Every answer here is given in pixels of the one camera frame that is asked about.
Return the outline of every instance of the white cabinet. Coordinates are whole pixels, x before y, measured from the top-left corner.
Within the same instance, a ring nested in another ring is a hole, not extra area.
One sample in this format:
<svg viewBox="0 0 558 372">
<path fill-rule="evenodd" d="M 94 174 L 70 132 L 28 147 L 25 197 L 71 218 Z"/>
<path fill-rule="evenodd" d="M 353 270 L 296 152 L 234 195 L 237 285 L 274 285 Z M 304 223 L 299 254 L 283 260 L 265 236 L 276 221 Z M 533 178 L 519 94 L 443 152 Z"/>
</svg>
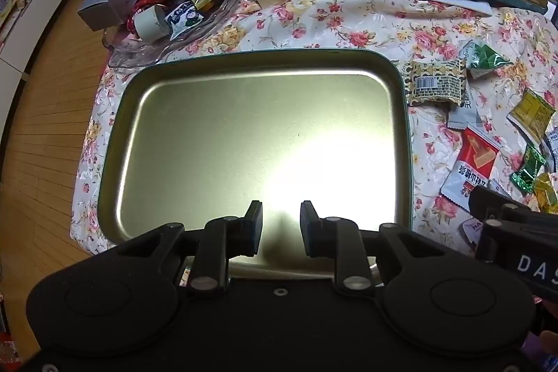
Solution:
<svg viewBox="0 0 558 372">
<path fill-rule="evenodd" d="M 0 136 L 4 131 L 9 107 L 12 105 L 20 79 L 21 72 L 0 59 Z"/>
<path fill-rule="evenodd" d="M 61 2 L 62 0 L 30 0 L 9 33 L 0 52 L 0 59 L 24 72 L 37 42 Z"/>
</svg>

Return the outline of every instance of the floral tablecloth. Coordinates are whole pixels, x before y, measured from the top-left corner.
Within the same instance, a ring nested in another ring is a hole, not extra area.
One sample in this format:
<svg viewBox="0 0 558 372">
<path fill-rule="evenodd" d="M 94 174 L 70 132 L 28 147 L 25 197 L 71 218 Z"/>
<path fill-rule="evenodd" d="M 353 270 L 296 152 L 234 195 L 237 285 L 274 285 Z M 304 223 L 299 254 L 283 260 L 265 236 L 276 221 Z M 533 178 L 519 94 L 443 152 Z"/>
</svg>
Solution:
<svg viewBox="0 0 558 372">
<path fill-rule="evenodd" d="M 500 8 L 490 17 L 439 2 L 419 0 L 287 0 L 260 10 L 242 1 L 218 33 L 175 51 L 166 60 L 234 51 L 276 48 L 363 48 L 393 61 L 444 60 L 458 55 L 472 38 L 487 40 L 512 64 L 472 81 L 487 135 L 501 145 L 492 178 L 513 198 L 537 209 L 533 196 L 522 197 L 510 174 L 522 163 L 526 142 L 506 116 L 530 87 L 556 103 L 558 31 L 543 16 Z M 138 69 L 107 68 L 102 76 L 77 172 L 71 237 L 93 253 L 111 246 L 99 229 L 97 200 L 103 162 L 122 93 Z M 414 186 L 413 229 L 469 254 L 459 233 L 471 215 L 440 195 L 461 147 L 461 132 L 446 127 L 447 107 L 408 109 Z M 558 125 L 556 116 L 549 130 Z"/>
</svg>

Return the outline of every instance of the metal tray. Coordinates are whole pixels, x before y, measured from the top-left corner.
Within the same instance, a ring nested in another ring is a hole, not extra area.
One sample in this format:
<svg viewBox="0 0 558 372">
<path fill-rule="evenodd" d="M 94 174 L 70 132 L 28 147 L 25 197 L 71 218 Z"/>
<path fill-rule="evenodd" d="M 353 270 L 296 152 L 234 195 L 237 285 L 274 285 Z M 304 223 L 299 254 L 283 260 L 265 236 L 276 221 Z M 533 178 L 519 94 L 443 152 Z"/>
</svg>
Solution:
<svg viewBox="0 0 558 372">
<path fill-rule="evenodd" d="M 316 276 L 300 203 L 361 229 L 409 226 L 411 159 L 397 69 L 364 50 L 235 53 L 153 66 L 126 88 L 105 157 L 99 225 L 121 243 L 167 222 L 201 229 L 263 202 L 236 276 Z"/>
</svg>

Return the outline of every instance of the wooden floor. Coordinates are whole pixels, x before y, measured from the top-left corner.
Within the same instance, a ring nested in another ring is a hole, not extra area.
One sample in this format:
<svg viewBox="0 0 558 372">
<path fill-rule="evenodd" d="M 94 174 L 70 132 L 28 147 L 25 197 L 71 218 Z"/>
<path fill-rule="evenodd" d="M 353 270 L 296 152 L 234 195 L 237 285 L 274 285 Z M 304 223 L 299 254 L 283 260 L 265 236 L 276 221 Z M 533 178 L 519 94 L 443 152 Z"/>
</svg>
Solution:
<svg viewBox="0 0 558 372">
<path fill-rule="evenodd" d="M 0 192 L 0 290 L 23 359 L 38 349 L 27 294 L 44 276 L 85 259 L 69 237 L 71 201 L 100 73 L 101 31 L 69 0 L 32 67 L 10 130 Z"/>
</svg>

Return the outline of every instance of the green candy wrapper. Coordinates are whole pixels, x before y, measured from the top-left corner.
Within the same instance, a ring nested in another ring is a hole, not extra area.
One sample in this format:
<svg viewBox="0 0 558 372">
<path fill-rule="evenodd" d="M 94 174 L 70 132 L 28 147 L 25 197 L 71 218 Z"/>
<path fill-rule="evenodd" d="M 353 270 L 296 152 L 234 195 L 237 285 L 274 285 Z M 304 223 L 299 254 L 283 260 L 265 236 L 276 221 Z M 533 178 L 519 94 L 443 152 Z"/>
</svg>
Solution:
<svg viewBox="0 0 558 372">
<path fill-rule="evenodd" d="M 537 174 L 545 164 L 546 160 L 537 147 L 529 143 L 523 156 L 523 166 L 511 175 L 510 180 L 524 193 L 532 194 Z"/>
<path fill-rule="evenodd" d="M 502 65 L 511 64 L 481 40 L 471 40 L 463 47 L 465 66 L 474 79 L 480 78 Z"/>
</svg>

